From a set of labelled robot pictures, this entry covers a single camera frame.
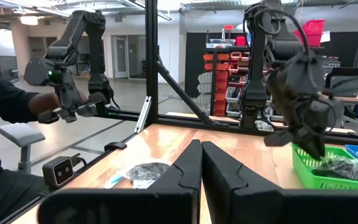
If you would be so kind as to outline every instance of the black sleeve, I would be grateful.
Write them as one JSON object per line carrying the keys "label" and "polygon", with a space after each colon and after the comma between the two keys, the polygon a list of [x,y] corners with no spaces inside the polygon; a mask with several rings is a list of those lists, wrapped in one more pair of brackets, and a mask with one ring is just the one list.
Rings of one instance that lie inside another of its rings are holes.
{"label": "black sleeve", "polygon": [[27,93],[0,75],[0,117],[11,123],[36,121],[29,109],[30,99],[38,93]]}

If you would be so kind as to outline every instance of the desk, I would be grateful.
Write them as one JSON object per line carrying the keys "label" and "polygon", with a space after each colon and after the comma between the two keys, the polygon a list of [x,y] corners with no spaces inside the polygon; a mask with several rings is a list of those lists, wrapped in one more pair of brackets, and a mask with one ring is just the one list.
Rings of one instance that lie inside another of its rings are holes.
{"label": "desk", "polygon": [[[192,139],[212,141],[262,177],[285,189],[302,188],[292,167],[292,151],[289,144],[284,147],[266,147],[263,137],[260,136],[160,124],[152,124],[128,141],[125,150],[110,153],[64,188],[98,188],[119,169],[151,159],[160,159],[172,164]],[[118,187],[130,186],[129,183],[124,183]],[[13,223],[36,224],[37,209],[38,206],[34,207]],[[204,191],[201,193],[200,223],[211,223]]]}

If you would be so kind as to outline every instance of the gray chair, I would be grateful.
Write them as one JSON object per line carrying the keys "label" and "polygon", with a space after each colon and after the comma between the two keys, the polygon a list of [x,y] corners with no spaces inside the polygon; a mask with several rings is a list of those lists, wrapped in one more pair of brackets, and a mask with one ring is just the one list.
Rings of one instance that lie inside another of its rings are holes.
{"label": "gray chair", "polygon": [[0,134],[21,148],[18,170],[31,174],[31,144],[45,140],[45,136],[27,124],[16,123],[0,126]]}

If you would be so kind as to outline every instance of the door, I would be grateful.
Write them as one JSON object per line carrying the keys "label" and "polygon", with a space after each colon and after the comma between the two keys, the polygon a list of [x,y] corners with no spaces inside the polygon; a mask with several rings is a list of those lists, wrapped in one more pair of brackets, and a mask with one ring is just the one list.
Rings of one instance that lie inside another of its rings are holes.
{"label": "door", "polygon": [[128,78],[126,37],[112,37],[112,46],[114,49],[114,77]]}

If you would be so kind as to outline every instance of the ceiling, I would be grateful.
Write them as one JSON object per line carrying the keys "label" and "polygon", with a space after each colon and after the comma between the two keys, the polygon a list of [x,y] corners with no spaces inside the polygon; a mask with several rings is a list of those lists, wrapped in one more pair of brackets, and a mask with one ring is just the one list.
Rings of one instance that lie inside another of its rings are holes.
{"label": "ceiling", "polygon": [[[9,24],[9,21],[21,16],[42,16],[46,20],[64,22],[66,17],[75,10],[101,10],[105,16],[130,16],[143,14],[144,10],[135,0],[0,0],[0,25]],[[158,0],[158,9],[161,13],[179,12],[189,14],[207,11],[217,14],[218,11],[243,10],[246,5],[255,4],[259,0]],[[282,0],[287,12],[295,14],[295,10],[302,5],[304,15],[320,14],[322,10],[317,6],[349,7],[358,5],[358,0]],[[358,11],[351,14],[339,15],[339,17],[358,17]]]}

